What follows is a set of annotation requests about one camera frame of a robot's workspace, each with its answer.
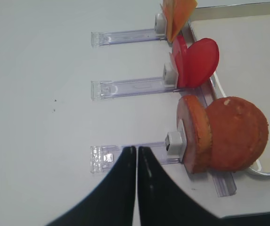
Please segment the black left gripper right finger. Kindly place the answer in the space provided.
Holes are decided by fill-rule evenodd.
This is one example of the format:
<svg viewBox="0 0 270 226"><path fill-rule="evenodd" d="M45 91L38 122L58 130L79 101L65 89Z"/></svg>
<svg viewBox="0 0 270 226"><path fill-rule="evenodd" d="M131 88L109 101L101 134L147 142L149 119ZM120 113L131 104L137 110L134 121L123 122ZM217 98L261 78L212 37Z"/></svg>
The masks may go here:
<svg viewBox="0 0 270 226"><path fill-rule="evenodd" d="M138 149L138 202L142 226L221 226L222 220L185 194L149 147Z"/></svg>

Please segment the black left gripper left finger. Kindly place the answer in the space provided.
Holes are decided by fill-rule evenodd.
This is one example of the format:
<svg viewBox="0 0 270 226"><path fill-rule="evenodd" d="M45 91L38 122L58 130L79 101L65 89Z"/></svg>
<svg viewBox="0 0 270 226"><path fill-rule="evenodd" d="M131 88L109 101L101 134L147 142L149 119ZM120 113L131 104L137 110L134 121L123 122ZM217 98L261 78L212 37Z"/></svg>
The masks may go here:
<svg viewBox="0 0 270 226"><path fill-rule="evenodd" d="M131 226L136 192L136 148L125 147L102 182L49 226Z"/></svg>

